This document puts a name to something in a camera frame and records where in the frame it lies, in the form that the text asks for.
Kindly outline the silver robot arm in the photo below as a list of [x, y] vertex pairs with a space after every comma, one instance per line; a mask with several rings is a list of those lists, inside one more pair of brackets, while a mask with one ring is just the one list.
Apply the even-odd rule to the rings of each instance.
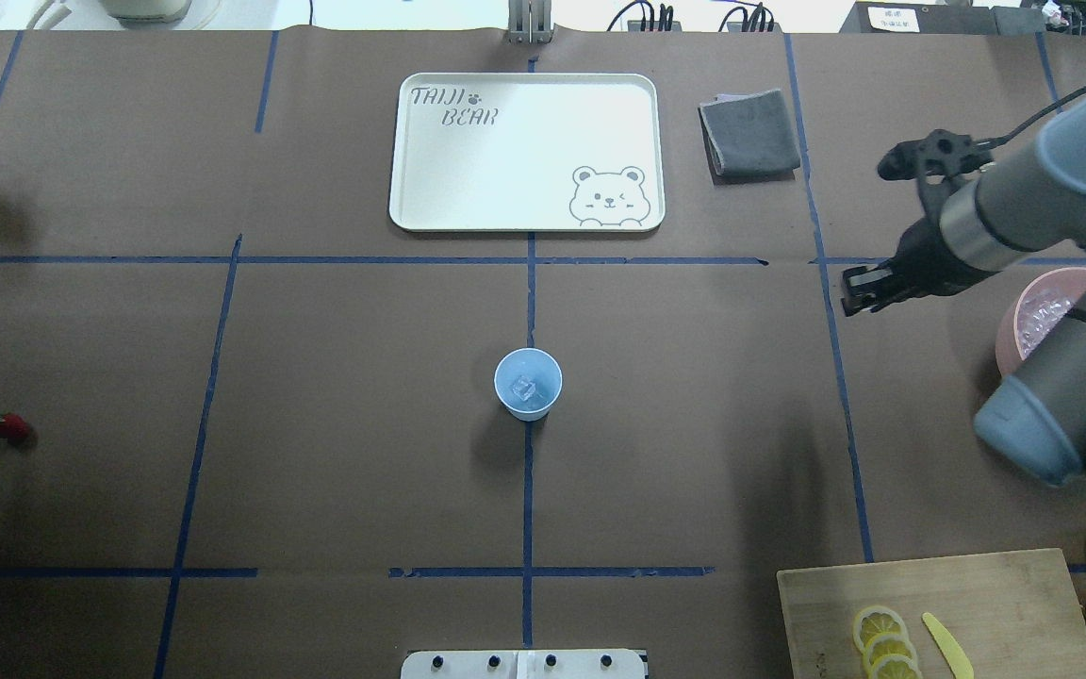
[[[880, 265], [844, 271], [841, 309], [879, 312], [924, 297], [958, 296], [1039, 251], [1086, 253], [1086, 87], [1008, 158], [1007, 137], [931, 130], [892, 147], [879, 176], [915, 184], [922, 218]], [[978, 438], [1055, 487], [1086, 478], [1086, 267], [1039, 276], [1008, 309], [1016, 360], [978, 408]]]

